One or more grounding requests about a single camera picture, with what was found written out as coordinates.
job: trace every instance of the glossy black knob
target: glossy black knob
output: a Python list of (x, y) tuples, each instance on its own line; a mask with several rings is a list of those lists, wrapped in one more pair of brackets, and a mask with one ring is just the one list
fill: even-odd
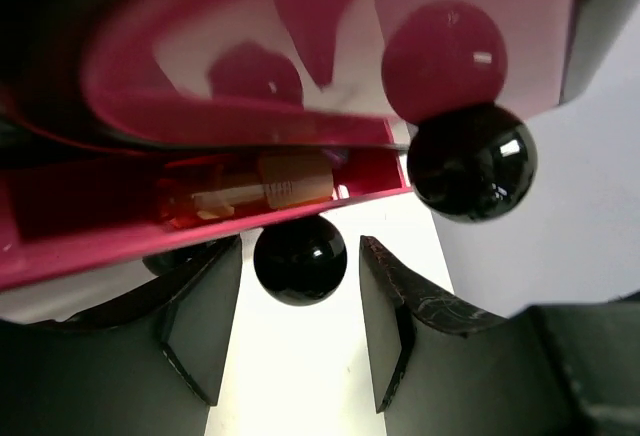
[(476, 222), (511, 211), (537, 167), (531, 133), (510, 112), (483, 104), (424, 121), (407, 169), (414, 192), (453, 221)]
[(171, 251), (165, 251), (164, 253), (146, 256), (142, 258), (142, 264), (145, 265), (151, 274), (164, 276), (189, 261), (210, 244), (212, 244), (212, 242), (194, 244), (184, 248), (177, 248)]
[(253, 264), (260, 284), (274, 298), (306, 306), (336, 290), (347, 269), (347, 249), (333, 224), (310, 216), (266, 227)]

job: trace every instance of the orange bottle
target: orange bottle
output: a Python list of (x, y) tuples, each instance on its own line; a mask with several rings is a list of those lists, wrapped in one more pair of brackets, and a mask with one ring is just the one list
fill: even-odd
[(190, 228), (329, 201), (334, 183), (327, 156), (309, 150), (170, 163), (157, 187), (162, 220)]

